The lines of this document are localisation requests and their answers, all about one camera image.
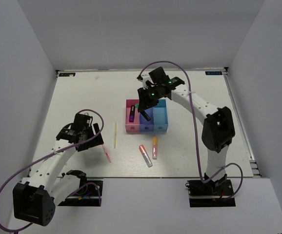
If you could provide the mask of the green cap black highlighter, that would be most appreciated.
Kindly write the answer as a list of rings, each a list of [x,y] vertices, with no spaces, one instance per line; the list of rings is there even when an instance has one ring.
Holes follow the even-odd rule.
[[[135,104],[135,108],[137,109],[137,111],[144,117],[144,119],[146,121],[150,121],[151,117],[146,113],[146,111],[144,109],[140,109],[140,105],[139,104]]]

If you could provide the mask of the purple cap black highlighter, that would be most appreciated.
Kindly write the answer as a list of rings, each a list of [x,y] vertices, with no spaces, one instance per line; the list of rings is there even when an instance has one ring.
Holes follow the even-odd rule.
[[[129,112],[129,122],[133,123],[135,118],[135,105],[131,105],[130,112]]]

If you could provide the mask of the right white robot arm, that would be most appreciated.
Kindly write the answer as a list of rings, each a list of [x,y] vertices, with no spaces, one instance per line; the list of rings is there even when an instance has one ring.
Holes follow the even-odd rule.
[[[138,75],[138,81],[143,87],[138,89],[138,112],[147,120],[151,117],[145,111],[158,105],[159,100],[168,98],[188,110],[193,120],[202,124],[201,140],[208,152],[208,162],[205,173],[200,173],[202,183],[210,194],[217,194],[227,180],[226,154],[235,127],[232,112],[228,107],[219,108],[205,101],[193,92],[190,80],[184,81],[179,77],[170,78],[162,67],[149,73],[148,78]]]

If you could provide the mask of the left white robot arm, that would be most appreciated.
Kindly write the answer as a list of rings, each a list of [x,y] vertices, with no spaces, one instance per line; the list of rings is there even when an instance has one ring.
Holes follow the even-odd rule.
[[[53,156],[13,188],[14,217],[33,224],[47,226],[56,207],[69,196],[88,193],[86,173],[80,170],[62,172],[68,160],[77,152],[103,145],[98,124],[88,113],[75,114],[56,136]]]

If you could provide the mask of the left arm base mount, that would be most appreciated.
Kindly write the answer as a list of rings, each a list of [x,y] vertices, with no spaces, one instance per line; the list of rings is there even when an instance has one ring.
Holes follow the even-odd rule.
[[[100,207],[102,202],[103,180],[89,180],[90,184],[61,202],[61,207]]]

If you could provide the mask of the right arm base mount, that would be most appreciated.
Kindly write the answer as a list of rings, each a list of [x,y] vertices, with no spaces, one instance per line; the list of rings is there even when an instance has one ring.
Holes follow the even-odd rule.
[[[214,190],[200,180],[188,180],[185,186],[188,189],[190,208],[236,207],[235,199],[228,199],[234,193],[230,179]]]

